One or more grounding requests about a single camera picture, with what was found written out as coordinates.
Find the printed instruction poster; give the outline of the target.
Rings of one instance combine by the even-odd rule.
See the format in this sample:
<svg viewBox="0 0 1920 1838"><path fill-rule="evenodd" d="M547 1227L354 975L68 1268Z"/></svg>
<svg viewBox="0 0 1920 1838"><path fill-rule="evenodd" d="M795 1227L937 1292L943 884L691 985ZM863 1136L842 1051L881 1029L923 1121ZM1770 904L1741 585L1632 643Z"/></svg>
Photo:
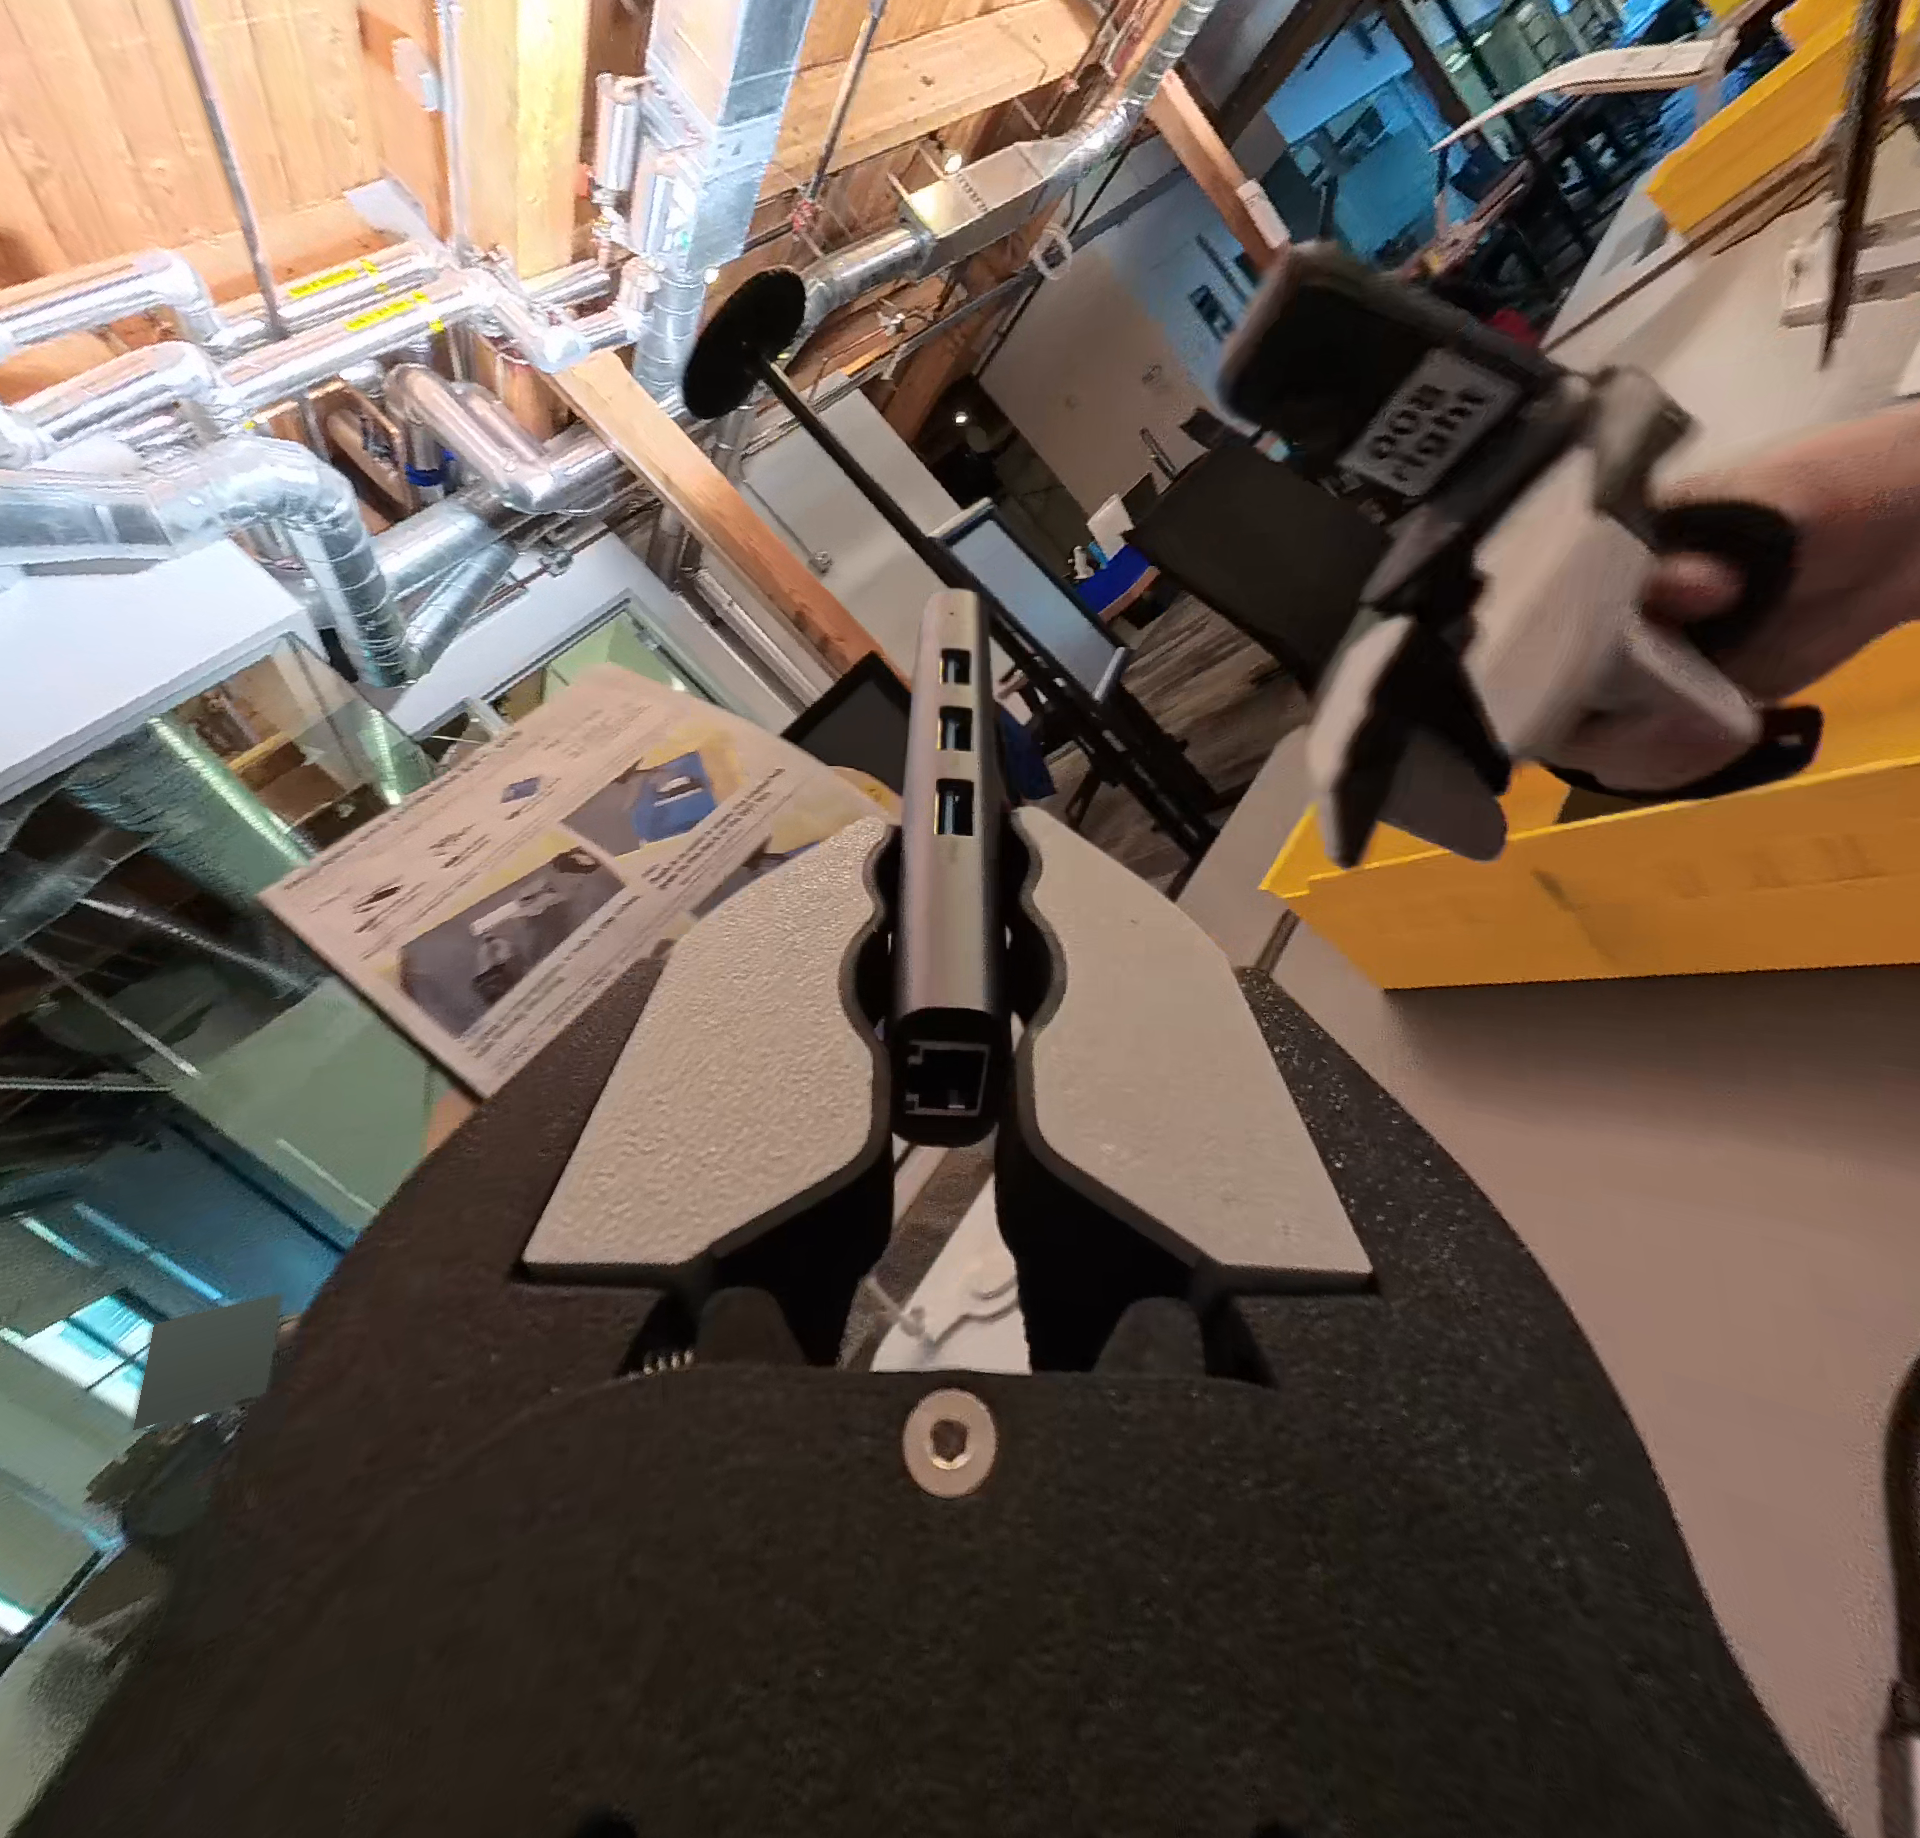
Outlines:
<svg viewBox="0 0 1920 1838"><path fill-rule="evenodd" d="M261 894L473 1099L637 962L875 797L691 693L598 663Z"/></svg>

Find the black framed screen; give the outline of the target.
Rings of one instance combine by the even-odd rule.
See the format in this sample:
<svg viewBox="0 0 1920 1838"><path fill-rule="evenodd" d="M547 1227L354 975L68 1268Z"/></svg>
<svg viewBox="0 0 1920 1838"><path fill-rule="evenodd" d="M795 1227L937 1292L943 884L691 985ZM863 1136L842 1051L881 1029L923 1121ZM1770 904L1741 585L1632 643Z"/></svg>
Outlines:
<svg viewBox="0 0 1920 1838"><path fill-rule="evenodd" d="M906 682L881 654L862 658L803 709L780 738L832 768L869 778L900 799L913 701Z"/></svg>

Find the small yellow box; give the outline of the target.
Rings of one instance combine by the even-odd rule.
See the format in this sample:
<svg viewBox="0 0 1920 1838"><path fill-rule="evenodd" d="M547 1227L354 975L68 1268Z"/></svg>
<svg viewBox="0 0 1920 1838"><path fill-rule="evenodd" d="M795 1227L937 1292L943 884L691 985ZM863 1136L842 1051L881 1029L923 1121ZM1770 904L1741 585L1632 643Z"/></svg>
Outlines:
<svg viewBox="0 0 1920 1838"><path fill-rule="evenodd" d="M1839 198L1845 182L1845 123L1857 27L1870 0L1747 0L1716 16L1728 50L1716 70L1734 72L1757 50L1783 41L1784 59L1716 104L1689 141L1647 175L1666 228L1708 236L1781 194Z"/></svg>

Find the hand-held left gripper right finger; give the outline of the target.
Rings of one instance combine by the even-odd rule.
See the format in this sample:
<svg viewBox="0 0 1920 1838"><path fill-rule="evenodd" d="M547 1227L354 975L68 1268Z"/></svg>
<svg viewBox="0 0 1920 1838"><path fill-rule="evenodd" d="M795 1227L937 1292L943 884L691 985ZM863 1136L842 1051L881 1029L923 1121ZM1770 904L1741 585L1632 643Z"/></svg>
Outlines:
<svg viewBox="0 0 1920 1838"><path fill-rule="evenodd" d="M1004 823L1002 1242L1028 1322L1359 1296L1376 1272L1237 973L1035 808Z"/></svg>

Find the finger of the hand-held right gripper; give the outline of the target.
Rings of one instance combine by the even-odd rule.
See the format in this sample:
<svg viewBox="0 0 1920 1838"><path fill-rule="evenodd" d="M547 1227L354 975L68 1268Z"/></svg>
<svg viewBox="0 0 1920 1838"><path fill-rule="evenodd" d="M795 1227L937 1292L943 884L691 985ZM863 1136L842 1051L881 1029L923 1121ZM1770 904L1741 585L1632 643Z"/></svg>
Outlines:
<svg viewBox="0 0 1920 1838"><path fill-rule="evenodd" d="M1499 795L1446 738L1413 728L1402 751L1381 825L1472 864L1494 864L1507 846Z"/></svg>
<svg viewBox="0 0 1920 1838"><path fill-rule="evenodd" d="M1364 625L1335 659L1306 727L1304 768L1319 839L1335 867L1356 866L1394 795L1409 740L1404 677L1420 630L1406 616Z"/></svg>

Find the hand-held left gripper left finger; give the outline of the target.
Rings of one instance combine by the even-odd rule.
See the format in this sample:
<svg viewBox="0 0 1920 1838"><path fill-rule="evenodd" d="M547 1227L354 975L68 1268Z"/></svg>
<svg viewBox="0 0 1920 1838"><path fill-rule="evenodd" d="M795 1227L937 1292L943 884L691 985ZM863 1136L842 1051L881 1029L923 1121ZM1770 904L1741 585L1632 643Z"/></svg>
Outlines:
<svg viewBox="0 0 1920 1838"><path fill-rule="evenodd" d="M894 1227L890 1089L862 962L894 828L862 819L670 951L523 1251L524 1275L850 1312Z"/></svg>

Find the foil-wrapped air duct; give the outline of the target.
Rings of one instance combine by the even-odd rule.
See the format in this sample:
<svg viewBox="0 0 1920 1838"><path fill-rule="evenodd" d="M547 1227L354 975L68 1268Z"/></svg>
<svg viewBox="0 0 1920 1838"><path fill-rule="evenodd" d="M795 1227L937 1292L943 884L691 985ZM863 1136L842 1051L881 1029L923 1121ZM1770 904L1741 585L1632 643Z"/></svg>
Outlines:
<svg viewBox="0 0 1920 1838"><path fill-rule="evenodd" d="M673 415L712 277L743 248L816 0L654 0L626 216L632 374Z"/></svg>

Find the screen on black stand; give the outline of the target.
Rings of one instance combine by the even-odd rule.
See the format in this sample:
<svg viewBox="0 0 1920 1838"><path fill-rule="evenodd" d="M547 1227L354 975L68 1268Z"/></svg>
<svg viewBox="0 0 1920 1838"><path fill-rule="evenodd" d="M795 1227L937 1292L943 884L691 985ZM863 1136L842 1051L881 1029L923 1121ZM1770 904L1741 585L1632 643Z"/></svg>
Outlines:
<svg viewBox="0 0 1920 1838"><path fill-rule="evenodd" d="M1081 823L1096 791L1124 791L1184 864L1195 866L1212 848L1214 816L1228 797L1128 690L1127 640L1044 568L999 506L963 508L930 540L943 554L937 573L985 600L990 633L1028 702L1044 714L1045 738L1072 744L1087 763L1066 808L1068 823Z"/></svg>

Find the wooden support post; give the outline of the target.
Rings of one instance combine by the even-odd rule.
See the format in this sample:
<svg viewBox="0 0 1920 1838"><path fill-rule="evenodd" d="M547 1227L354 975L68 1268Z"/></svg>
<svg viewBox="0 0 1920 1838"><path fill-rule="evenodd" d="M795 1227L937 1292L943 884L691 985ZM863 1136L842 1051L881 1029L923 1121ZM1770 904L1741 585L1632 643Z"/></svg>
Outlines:
<svg viewBox="0 0 1920 1838"><path fill-rule="evenodd" d="M542 379L654 487L705 548L720 554L793 625L820 661L843 675L871 658L900 682L906 678L900 663L756 514L681 422L637 384L615 351L601 348L563 370L543 370Z"/></svg>

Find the cluster of silver insulated pipes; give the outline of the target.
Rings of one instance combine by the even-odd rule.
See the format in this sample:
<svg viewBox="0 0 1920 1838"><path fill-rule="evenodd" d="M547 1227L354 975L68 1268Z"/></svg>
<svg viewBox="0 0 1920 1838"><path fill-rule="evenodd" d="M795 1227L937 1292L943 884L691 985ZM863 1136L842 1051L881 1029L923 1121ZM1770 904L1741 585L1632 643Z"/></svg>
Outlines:
<svg viewBox="0 0 1920 1838"><path fill-rule="evenodd" d="M512 565L527 520L588 512L622 461L588 427L547 444L429 354L480 332L543 374L637 342L646 271L567 266L523 284L503 266L456 266L401 241L282 289L295 329L208 299L178 252L122 258L5 307L5 354L68 332L162 314L176 337L5 404L5 565L21 572L158 563L253 529L284 533L313 612L361 683L422 677ZM451 454L449 502L367 529L347 475L260 429L268 413L378 373L399 423Z"/></svg>

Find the white rounded board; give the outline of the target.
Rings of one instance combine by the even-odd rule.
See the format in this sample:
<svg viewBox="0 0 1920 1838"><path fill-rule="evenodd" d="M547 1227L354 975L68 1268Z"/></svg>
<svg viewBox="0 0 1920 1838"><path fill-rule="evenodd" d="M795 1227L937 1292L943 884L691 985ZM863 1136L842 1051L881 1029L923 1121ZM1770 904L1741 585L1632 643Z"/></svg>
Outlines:
<svg viewBox="0 0 1920 1838"><path fill-rule="evenodd" d="M871 1371L1028 1372L1013 1258L981 1192L876 1345Z"/></svg>

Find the grey slim USB hub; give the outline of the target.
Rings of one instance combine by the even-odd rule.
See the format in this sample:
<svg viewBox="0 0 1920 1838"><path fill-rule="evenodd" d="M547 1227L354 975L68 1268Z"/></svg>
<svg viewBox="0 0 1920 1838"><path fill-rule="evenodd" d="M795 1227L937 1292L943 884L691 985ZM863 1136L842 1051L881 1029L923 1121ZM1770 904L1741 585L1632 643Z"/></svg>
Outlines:
<svg viewBox="0 0 1920 1838"><path fill-rule="evenodd" d="M999 1121L1012 1047L1002 819L987 612L977 593L944 588L915 656L885 1024L894 1129L908 1144L977 1144Z"/></svg>

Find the person's right hand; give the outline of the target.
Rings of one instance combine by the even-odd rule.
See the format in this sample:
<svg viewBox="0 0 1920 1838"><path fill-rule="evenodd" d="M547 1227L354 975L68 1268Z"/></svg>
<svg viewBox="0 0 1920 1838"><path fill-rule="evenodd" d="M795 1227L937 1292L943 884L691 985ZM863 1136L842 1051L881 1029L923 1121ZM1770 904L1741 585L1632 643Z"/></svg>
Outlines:
<svg viewBox="0 0 1920 1838"><path fill-rule="evenodd" d="M1754 701L1783 702L1918 616L1918 402L1772 444L1670 481L1665 509L1752 503L1798 537L1784 598L1725 654Z"/></svg>

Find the yellow plastic bin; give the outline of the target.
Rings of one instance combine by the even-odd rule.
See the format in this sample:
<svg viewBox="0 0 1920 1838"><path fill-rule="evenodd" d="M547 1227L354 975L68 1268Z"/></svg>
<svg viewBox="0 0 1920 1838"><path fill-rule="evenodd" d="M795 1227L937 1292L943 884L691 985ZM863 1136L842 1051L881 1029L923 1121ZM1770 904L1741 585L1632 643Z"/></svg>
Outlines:
<svg viewBox="0 0 1920 1838"><path fill-rule="evenodd" d="M1712 801L1601 813L1524 768L1499 859L1381 826L1337 870L1311 813L1261 889L1380 989L1918 962L1918 627L1813 687L1814 765Z"/></svg>

